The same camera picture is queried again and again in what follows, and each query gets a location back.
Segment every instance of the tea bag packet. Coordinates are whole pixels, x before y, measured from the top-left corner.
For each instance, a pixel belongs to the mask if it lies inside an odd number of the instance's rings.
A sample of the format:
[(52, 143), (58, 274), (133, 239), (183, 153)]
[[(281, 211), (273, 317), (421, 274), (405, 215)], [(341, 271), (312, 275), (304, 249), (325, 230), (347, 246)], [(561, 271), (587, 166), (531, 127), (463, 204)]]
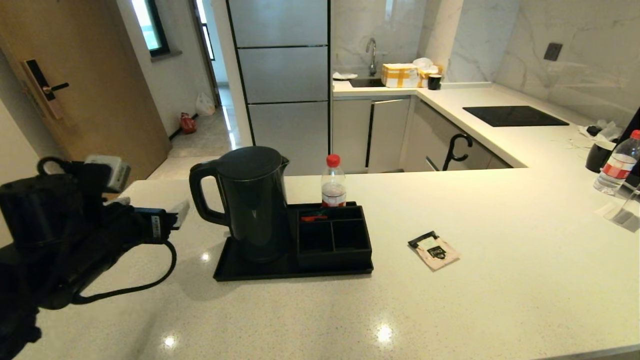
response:
[(434, 231), (409, 241), (409, 246), (413, 247), (424, 263), (434, 271), (460, 258), (460, 253)]

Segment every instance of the red bag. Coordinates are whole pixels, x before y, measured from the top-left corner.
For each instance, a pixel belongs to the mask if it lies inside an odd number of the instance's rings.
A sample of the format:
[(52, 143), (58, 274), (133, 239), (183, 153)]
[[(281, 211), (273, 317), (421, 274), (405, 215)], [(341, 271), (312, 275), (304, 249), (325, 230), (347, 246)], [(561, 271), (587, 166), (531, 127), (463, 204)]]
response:
[(187, 113), (180, 115), (180, 127), (185, 134), (196, 132), (196, 122)]

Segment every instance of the kettle lid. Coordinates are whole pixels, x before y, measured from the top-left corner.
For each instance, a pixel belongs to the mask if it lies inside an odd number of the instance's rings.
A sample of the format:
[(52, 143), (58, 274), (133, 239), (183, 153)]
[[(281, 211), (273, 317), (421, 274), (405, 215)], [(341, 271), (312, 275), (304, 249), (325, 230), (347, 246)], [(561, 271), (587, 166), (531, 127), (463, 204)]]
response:
[(241, 147), (216, 160), (218, 173), (231, 180), (253, 180), (269, 175), (282, 165), (282, 155), (266, 146)]

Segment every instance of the speckled quartz countertop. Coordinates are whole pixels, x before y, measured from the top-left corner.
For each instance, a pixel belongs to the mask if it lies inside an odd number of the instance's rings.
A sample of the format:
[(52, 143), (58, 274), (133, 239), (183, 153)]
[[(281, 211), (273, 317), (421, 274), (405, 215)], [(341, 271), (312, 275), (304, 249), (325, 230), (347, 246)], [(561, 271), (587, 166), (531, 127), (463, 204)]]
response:
[[(592, 189), (586, 150), (568, 140), (575, 126), (485, 128), (460, 104), (527, 99), (500, 88), (424, 91), (416, 95), (527, 167), (349, 176), (371, 275), (216, 282), (226, 229), (192, 206), (171, 236), (178, 265), (167, 281), (42, 311), (44, 336), (18, 359), (537, 359), (636, 346), (638, 234), (594, 214), (620, 200)], [(290, 203), (319, 200), (319, 177), (285, 183)], [(215, 182), (204, 188), (221, 209)], [(124, 195), (164, 208), (190, 198), (186, 180), (138, 181)], [(461, 252), (457, 263), (432, 272), (408, 248), (430, 230)], [(164, 247), (140, 246), (85, 294), (153, 281), (169, 260)]]

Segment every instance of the black cable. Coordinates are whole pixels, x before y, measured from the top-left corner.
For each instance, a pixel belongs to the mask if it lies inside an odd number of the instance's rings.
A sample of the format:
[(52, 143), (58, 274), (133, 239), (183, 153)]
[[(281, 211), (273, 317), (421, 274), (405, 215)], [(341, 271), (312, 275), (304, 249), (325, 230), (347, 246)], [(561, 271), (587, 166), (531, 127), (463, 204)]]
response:
[(156, 281), (154, 281), (154, 282), (152, 282), (150, 284), (141, 285), (141, 286), (135, 286), (133, 288), (126, 288), (126, 289), (109, 291), (109, 292), (106, 292), (106, 293), (91, 295), (89, 297), (84, 297), (84, 296), (82, 296), (80, 294), (75, 294), (74, 298), (71, 300), (71, 304), (75, 304), (75, 305), (89, 304), (91, 302), (102, 300), (102, 299), (106, 299), (108, 297), (114, 297), (114, 296), (117, 296), (117, 295), (124, 295), (124, 294), (128, 294), (128, 293), (134, 293), (136, 291), (141, 291), (141, 290), (146, 290), (146, 289), (149, 289), (149, 288), (153, 288), (154, 286), (156, 286), (156, 285), (160, 284), (161, 282), (165, 281), (166, 278), (169, 277), (169, 275), (171, 275), (171, 273), (173, 272), (173, 269), (175, 268), (175, 264), (176, 264), (177, 259), (178, 259), (178, 254), (176, 253), (175, 247), (173, 247), (173, 244), (170, 243), (168, 240), (164, 240), (162, 242), (162, 244), (167, 246), (169, 248), (169, 250), (171, 251), (171, 266), (169, 266), (169, 270), (160, 279), (158, 279), (158, 280), (156, 280)]

